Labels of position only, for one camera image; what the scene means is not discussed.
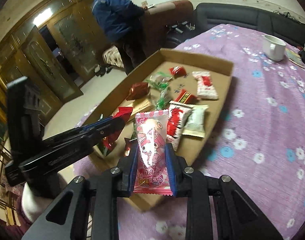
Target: white candy wrapper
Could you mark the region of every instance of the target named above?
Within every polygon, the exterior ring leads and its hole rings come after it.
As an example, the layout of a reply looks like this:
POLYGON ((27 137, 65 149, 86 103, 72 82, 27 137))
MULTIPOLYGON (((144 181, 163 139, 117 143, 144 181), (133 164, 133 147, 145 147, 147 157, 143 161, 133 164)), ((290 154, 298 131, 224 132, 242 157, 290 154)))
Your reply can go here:
POLYGON ((197 94, 196 96, 203 99, 218 99, 218 94, 211 81, 209 71, 193 71, 192 75, 197 79, 197 94))
POLYGON ((193 110, 192 105, 170 101, 169 119, 167 124, 167 142, 176 151, 179 145, 185 122, 193 110))
POLYGON ((205 137, 204 117, 208 105, 190 105, 193 107, 193 112, 188 117, 187 123, 184 127, 184 135, 192 135, 196 137, 205 137))

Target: mug handle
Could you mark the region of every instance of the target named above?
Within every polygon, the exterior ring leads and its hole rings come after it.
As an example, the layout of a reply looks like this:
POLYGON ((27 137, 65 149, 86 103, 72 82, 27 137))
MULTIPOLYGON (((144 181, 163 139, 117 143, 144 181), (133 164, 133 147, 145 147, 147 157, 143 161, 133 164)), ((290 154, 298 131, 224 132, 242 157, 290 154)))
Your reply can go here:
POLYGON ((275 44, 270 44, 270 51, 275 53, 276 45, 275 44))

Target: blue jacket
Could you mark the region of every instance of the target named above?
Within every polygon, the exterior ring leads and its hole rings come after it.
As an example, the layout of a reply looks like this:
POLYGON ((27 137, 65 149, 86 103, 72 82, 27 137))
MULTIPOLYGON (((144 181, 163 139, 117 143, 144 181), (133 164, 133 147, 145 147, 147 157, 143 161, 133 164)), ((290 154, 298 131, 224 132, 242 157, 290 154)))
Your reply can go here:
POLYGON ((92 13, 111 42, 133 29, 141 28, 139 17, 144 9, 131 0, 94 0, 92 13))

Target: pink candy wrapper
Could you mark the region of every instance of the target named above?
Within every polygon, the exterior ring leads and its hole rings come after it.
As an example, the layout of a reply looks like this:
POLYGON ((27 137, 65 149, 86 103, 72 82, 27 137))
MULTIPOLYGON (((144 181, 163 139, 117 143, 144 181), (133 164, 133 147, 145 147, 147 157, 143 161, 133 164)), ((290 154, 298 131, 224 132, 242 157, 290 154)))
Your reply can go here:
POLYGON ((137 113, 138 169, 134 193, 172 195, 165 159, 169 111, 137 113))

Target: dark pants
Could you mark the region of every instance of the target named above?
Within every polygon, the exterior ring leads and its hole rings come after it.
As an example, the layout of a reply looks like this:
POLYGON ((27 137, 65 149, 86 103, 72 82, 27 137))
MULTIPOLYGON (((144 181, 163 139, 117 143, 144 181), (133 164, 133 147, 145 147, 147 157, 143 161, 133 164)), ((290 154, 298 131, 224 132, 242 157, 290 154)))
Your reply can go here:
POLYGON ((146 59, 142 41, 142 32, 131 31, 113 43, 120 53, 127 75, 146 59))

